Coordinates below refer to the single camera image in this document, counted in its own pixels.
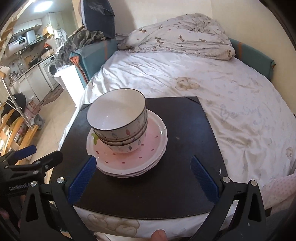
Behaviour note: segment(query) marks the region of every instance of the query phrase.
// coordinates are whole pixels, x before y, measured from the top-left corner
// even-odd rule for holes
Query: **washing machine door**
[[[48,65],[48,74],[51,76],[51,77],[54,77],[55,73],[57,72],[57,67],[55,65],[55,62],[51,62],[49,65]]]

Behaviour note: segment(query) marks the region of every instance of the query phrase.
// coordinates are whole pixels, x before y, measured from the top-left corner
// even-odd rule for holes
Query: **stack of plates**
[[[106,175],[127,178],[142,175],[153,168],[166,150],[168,136],[161,118],[150,110],[146,138],[141,147],[130,153],[114,153],[91,129],[86,150],[96,157],[97,168]]]

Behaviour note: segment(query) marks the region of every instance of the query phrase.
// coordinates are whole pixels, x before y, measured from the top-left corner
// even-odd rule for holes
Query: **metal bolt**
[[[253,186],[257,186],[257,182],[256,182],[255,180],[252,180],[252,181],[251,181],[251,184],[252,184]]]
[[[223,177],[222,180],[225,183],[229,183],[230,182],[230,178],[229,177]]]
[[[57,179],[57,183],[63,183],[65,181],[65,179],[63,177],[59,177]]]
[[[30,185],[31,185],[31,187],[35,187],[37,185],[37,182],[36,181],[32,181]]]

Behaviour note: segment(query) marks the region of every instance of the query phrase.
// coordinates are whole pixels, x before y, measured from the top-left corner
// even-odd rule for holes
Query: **blue gripper pad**
[[[36,151],[37,151],[36,146],[34,145],[28,146],[26,148],[15,151],[14,157],[16,160],[22,160],[28,156],[35,154]]]
[[[207,199],[216,204],[220,199],[219,187],[195,156],[190,160],[190,169],[204,191]]]
[[[96,158],[92,156],[88,159],[68,188],[67,199],[70,204],[74,204],[80,200],[95,170]]]

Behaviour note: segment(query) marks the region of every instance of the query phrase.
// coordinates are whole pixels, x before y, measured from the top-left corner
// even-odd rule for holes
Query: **ceiling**
[[[44,12],[34,12],[35,6],[43,1],[49,0],[36,0],[34,3],[31,3],[31,5],[19,17],[17,24],[25,23],[38,18],[43,18],[49,12],[62,12],[65,10],[74,10],[72,0],[50,0],[53,1],[53,4],[48,10]]]

